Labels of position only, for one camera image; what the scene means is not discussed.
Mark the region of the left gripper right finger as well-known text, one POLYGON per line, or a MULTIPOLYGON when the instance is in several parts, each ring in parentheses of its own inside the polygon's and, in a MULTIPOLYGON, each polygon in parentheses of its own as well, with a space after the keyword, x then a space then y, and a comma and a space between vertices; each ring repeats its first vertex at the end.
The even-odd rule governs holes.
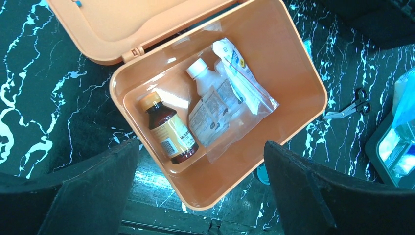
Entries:
POLYGON ((415 192, 346 175, 267 141, 264 161, 286 235, 412 235, 415 192))

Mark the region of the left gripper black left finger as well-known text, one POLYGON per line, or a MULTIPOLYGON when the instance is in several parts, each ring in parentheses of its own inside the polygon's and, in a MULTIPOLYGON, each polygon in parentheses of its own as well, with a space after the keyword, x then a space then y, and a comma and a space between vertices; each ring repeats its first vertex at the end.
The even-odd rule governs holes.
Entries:
POLYGON ((34 179, 0 175, 3 235, 116 235, 139 159, 130 139, 34 179))

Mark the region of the teal divided tray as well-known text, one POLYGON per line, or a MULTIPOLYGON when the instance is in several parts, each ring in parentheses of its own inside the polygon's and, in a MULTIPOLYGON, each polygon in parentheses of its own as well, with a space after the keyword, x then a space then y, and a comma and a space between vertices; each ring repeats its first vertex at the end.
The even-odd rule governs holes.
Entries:
POLYGON ((415 144, 392 128, 389 113, 365 144, 365 153, 386 185, 415 189, 415 144))

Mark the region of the brown medicine bottle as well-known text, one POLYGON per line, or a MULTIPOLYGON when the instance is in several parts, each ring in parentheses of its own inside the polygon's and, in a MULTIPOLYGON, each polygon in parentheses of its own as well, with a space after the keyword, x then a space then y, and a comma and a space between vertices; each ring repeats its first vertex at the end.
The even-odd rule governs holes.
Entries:
POLYGON ((139 105, 149 115, 150 132, 173 164, 180 164, 197 152, 199 145, 191 132, 177 111, 164 105, 157 92, 146 95, 139 105))

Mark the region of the small scissors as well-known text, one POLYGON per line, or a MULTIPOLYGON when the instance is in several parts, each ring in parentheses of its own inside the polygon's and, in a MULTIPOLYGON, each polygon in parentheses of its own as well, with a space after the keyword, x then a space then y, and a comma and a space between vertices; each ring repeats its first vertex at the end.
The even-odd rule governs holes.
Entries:
POLYGON ((329 119, 342 119, 353 113, 360 113, 364 116, 367 116, 372 111, 371 103, 369 101, 369 94, 364 88, 359 88, 356 90, 355 100, 342 111, 333 112, 329 111, 324 116, 324 120, 329 119))

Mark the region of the clear bag with teal packet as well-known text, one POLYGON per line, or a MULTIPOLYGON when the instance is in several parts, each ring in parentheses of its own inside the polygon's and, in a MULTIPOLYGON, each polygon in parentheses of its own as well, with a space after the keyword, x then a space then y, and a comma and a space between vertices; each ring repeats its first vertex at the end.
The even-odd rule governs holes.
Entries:
MULTIPOLYGON (((221 59, 217 60, 215 64, 215 70, 213 71, 216 71, 221 75, 227 75, 221 59)), ((226 131, 208 147, 203 146, 206 150, 207 159, 211 163, 219 159, 219 157, 221 157, 232 144, 241 140, 266 116, 270 115, 276 109, 278 103, 261 86, 260 92, 260 106, 257 115, 253 115, 251 113, 250 109, 244 101, 243 106, 232 116, 228 131, 226 131)))

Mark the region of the white medicine bottle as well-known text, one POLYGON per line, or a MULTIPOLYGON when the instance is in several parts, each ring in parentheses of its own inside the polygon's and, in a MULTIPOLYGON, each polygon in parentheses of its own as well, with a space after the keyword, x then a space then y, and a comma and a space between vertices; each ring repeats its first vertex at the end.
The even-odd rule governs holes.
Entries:
POLYGON ((198 58, 186 70, 196 82, 200 100, 188 116, 194 136, 208 147, 228 131, 232 116, 243 106, 243 95, 234 89, 227 75, 210 70, 202 58, 198 58))

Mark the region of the white blue medicine sachet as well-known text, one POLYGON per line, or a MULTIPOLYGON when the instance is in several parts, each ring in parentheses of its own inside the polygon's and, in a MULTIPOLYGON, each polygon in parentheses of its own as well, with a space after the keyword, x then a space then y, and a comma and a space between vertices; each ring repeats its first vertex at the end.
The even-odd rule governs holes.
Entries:
POLYGON ((227 38, 212 44, 213 52, 221 59, 228 78, 245 98, 245 103, 253 115, 260 106, 260 86, 236 46, 227 38))

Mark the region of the orange medicine box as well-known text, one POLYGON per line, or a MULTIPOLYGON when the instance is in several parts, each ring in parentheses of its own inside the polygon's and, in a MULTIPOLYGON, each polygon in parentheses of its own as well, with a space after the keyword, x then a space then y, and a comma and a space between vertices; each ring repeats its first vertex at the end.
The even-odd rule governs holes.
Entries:
POLYGON ((212 208, 323 113, 281 0, 50 0, 83 55, 121 63, 111 98, 190 209, 212 208))

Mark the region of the teal bandage packet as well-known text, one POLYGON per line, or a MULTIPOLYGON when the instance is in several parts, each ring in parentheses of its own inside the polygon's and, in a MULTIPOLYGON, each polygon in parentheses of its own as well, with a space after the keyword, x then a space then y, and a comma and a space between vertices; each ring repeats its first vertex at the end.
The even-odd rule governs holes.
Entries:
POLYGON ((415 145, 390 129, 379 143, 379 156, 396 178, 408 176, 415 169, 415 145))

